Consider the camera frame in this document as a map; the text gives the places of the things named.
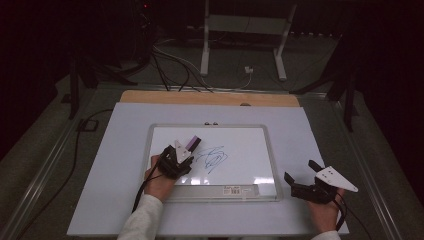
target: hand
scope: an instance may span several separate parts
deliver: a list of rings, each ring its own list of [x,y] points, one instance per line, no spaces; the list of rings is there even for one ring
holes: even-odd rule
[[[341,196],[344,192],[345,190],[342,188],[337,189],[337,193]],[[341,198],[339,195],[336,195],[336,201],[340,204]],[[339,208],[334,202],[317,204],[308,201],[307,203],[311,211],[312,221],[320,233],[336,230]]]
[[[144,178],[149,176],[153,166],[155,166],[156,162],[159,160],[159,155],[152,156],[150,160],[152,163],[151,168],[146,171]],[[164,202],[169,197],[169,195],[171,195],[172,189],[174,188],[175,182],[177,180],[170,179],[165,175],[162,175],[158,168],[156,168],[153,172],[152,178],[154,177],[157,178],[148,181],[146,188],[144,189],[144,193],[152,195]]]

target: metal frame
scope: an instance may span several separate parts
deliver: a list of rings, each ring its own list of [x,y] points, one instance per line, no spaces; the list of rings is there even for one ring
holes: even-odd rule
[[[371,170],[367,164],[365,157],[363,156],[361,150],[359,149],[356,141],[350,135],[349,130],[345,127],[343,119],[343,107],[340,102],[335,102],[332,104],[333,111],[336,115],[336,118],[339,122],[340,131],[343,133],[344,137],[348,141],[348,144],[352,150],[352,153],[355,158],[355,165],[358,168],[359,174],[361,175],[364,185],[367,188],[367,191],[370,195],[370,200],[374,205],[375,212],[377,213],[380,223],[386,233],[387,239],[393,240],[402,240],[403,237],[394,222],[392,214],[387,206],[386,201],[384,200],[383,195],[378,189],[377,183],[372,176]]]
[[[245,28],[244,31],[241,32],[249,32],[249,33],[264,33],[264,34],[281,34],[281,41],[280,41],[280,45],[275,48],[273,50],[273,54],[274,54],[274,59],[275,59],[275,66],[277,68],[277,72],[278,72],[278,79],[280,81],[286,81],[287,80],[287,75],[286,75],[286,70],[284,69],[284,64],[283,64],[283,59],[282,59],[282,53],[283,53],[283,49],[284,46],[286,44],[287,41],[287,37],[289,35],[290,32],[290,28],[291,28],[291,24],[293,21],[293,17],[294,14],[296,12],[296,4],[293,4],[291,6],[290,9],[290,13],[289,16],[286,18],[285,23],[283,23],[284,25],[281,26],[280,28],[282,29],[279,30],[278,32],[276,32],[275,30],[270,30],[270,31],[266,31],[266,30],[248,30],[247,27]],[[209,70],[209,54],[210,54],[210,48],[209,48],[209,31],[210,30],[223,30],[223,31],[231,31],[228,29],[228,27],[225,26],[215,26],[212,25],[211,23],[211,19],[210,19],[211,15],[209,12],[209,0],[205,0],[205,26],[204,26],[204,38],[203,38],[203,52],[202,52],[202,62],[200,64],[200,75],[202,77],[206,77],[208,75],[208,70]],[[271,19],[271,18],[255,18],[258,21],[276,21],[277,23],[282,22],[283,19]]]
[[[47,181],[52,175],[55,166],[57,165],[57,162],[59,161],[65,146],[68,143],[71,133],[75,131],[79,119],[82,116],[83,110],[90,103],[93,95],[94,90],[86,89],[84,91],[84,95],[81,99],[82,108],[75,112],[75,118],[67,122],[63,132],[60,134],[56,143],[53,145],[49,156],[46,158],[43,165],[32,179],[22,199],[18,203],[18,206],[15,208],[12,216],[9,218],[8,222],[2,229],[0,233],[0,239],[16,239],[20,231],[22,231],[22,228],[25,226],[32,209],[34,208],[39,196],[41,195]]]

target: whiteboard frame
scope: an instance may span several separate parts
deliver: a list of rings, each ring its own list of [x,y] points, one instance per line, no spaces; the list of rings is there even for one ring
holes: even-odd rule
[[[280,186],[279,177],[275,168],[274,154],[268,136],[268,129],[262,124],[224,124],[224,125],[202,125],[202,124],[152,124],[149,128],[148,138],[144,151],[145,161],[143,162],[144,172],[150,168],[150,152],[153,143],[153,134],[155,128],[261,128],[264,134],[265,146],[268,152],[269,164],[271,167],[272,177],[274,179],[275,196],[259,195],[258,184],[252,185],[236,185],[240,187],[241,195],[224,195],[219,194],[225,187],[233,187],[234,185],[175,185],[172,194],[166,202],[278,202],[283,198],[283,191]]]

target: white table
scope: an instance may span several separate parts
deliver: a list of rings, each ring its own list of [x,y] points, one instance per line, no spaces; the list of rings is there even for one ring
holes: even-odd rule
[[[225,95],[214,95],[217,96],[225,99]],[[276,160],[278,179],[283,188],[283,200],[166,203],[158,235],[313,234],[314,227],[306,204],[290,196],[290,187],[283,180],[284,172],[287,171],[297,182],[312,184],[315,172],[308,167],[308,161],[313,159],[323,165],[303,108],[117,103],[68,235],[111,236],[120,232],[131,213],[135,194],[143,178],[143,156],[151,124],[204,122],[265,125]],[[340,233],[348,233],[346,225]]]

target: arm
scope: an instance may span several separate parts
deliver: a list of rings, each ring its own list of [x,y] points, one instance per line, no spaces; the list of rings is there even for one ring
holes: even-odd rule
[[[339,188],[338,194],[343,196],[344,189]],[[339,195],[336,196],[336,201],[341,202]],[[333,202],[328,204],[317,204],[307,202],[311,212],[312,221],[320,233],[313,240],[339,240],[339,234],[336,231],[337,216],[339,208]]]
[[[151,166],[154,166],[158,160],[159,156],[153,156]],[[151,170],[147,170],[144,176],[147,177]],[[152,178],[155,179],[150,180],[146,185],[137,210],[126,221],[119,234],[119,240],[155,239],[162,216],[163,202],[171,194],[176,180],[162,176],[158,169],[155,170]]]

